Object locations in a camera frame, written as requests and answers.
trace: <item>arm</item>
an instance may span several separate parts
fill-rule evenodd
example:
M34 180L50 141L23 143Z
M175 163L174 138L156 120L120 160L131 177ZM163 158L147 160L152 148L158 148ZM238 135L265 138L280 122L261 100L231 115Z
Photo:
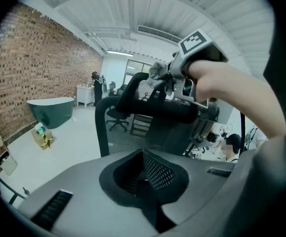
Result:
M215 97L234 106L268 138L286 134L286 121L271 87L223 62L196 61L189 75L197 82L196 100Z

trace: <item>white ceiling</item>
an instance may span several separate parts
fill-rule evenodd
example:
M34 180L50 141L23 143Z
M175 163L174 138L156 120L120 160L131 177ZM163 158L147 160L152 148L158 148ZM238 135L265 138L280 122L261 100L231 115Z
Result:
M20 0L100 54L123 50L171 61L176 45L137 33L138 25L184 38L201 28L232 65L263 79L274 28L264 0Z

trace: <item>person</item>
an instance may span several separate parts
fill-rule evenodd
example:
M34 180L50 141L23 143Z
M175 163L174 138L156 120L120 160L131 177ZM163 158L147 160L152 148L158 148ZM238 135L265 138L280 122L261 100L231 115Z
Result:
M225 139L225 144L221 147L221 150L225 155L226 162L238 162L241 140L241 137L235 133Z
M286 135L286 121L271 87L224 62L198 60L188 70L197 81L195 99L221 99L247 116L270 139Z
M100 78L100 75L95 71L95 72L92 72L92 75L91 75L91 79L92 79L92 82L91 82L91 85L94 85L94 104L91 105L91 106L96 106L98 104L98 102L101 100L102 98L102 85L101 83L99 82L99 78Z
M266 140L266 135L258 127L253 126L245 136L246 148L258 149Z

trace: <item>cardboard box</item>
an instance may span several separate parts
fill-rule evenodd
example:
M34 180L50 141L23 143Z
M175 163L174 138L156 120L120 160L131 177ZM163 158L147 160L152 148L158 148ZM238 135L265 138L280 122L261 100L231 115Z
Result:
M43 136L37 134L35 129L32 129L32 130L31 130L31 133L32 133L32 136L33 136L35 142L36 142L43 150L45 150L46 148L48 148L48 145L45 143L45 139L44 139ZM46 128L46 131L44 132L44 134L45 134L45 136L46 136L46 139L49 141L49 144L50 144L50 145L53 144L54 139L53 139L53 137L52 137L52 132Z

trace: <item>window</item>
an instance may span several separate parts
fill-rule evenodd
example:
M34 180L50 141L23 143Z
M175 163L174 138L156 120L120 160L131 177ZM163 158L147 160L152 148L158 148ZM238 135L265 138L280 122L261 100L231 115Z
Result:
M128 60L123 84L128 84L129 81L132 79L133 75L135 75L138 72L148 73L151 66L152 65L143 62Z

